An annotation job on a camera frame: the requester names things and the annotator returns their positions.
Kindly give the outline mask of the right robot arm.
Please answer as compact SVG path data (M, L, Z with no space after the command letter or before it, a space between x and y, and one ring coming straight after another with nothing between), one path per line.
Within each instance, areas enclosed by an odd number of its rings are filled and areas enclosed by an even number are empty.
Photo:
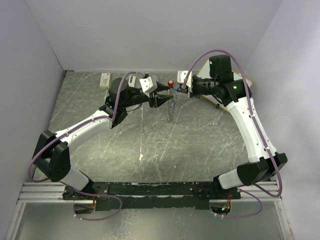
M233 117L245 143L248 163L215 178L212 193L218 199L229 194L230 188L250 186L276 176L288 162L285 153L279 153L268 138L256 112L249 86L243 79L236 80L228 55L212 56L209 62L209 77L201 78L187 70L180 70L177 83L186 84L178 91L189 97L212 96Z

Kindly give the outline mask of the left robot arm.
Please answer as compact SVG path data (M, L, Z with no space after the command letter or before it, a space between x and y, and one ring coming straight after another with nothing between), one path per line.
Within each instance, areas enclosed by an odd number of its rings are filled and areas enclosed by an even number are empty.
M119 125L128 115L127 109L143 103L158 108L173 99L169 92L174 82L158 82L156 76L144 74L141 86L134 87L127 77L114 79L108 90L105 103L92 115L66 129L44 131L38 139L31 163L38 168L46 180L60 182L75 189L81 199L89 199L94 192L93 181L71 165L71 152L104 130Z

